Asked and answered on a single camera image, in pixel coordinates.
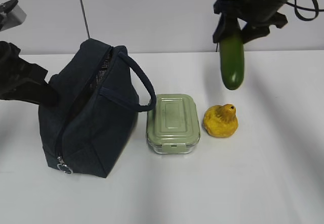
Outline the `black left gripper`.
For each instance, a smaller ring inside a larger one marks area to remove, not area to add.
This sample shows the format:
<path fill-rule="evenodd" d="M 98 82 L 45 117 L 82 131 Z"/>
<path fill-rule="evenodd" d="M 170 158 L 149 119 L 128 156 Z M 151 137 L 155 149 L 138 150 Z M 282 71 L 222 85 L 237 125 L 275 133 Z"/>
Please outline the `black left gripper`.
<path fill-rule="evenodd" d="M 22 59 L 20 49 L 1 41 L 1 99 L 56 106 L 59 94 L 45 82 L 48 71 Z"/>

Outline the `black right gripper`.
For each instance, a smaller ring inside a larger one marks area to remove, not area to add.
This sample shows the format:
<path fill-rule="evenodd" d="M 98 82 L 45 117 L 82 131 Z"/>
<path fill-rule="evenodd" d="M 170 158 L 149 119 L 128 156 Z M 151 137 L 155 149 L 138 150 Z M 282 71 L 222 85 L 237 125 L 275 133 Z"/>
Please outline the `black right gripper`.
<path fill-rule="evenodd" d="M 240 33 L 239 18 L 246 23 L 241 30 L 243 44 L 255 39 L 268 36 L 270 26 L 283 28 L 287 17 L 278 10 L 288 0 L 216 0 L 214 13 L 220 14 L 216 30 L 213 33 L 213 43 L 220 43 L 223 39 Z"/>

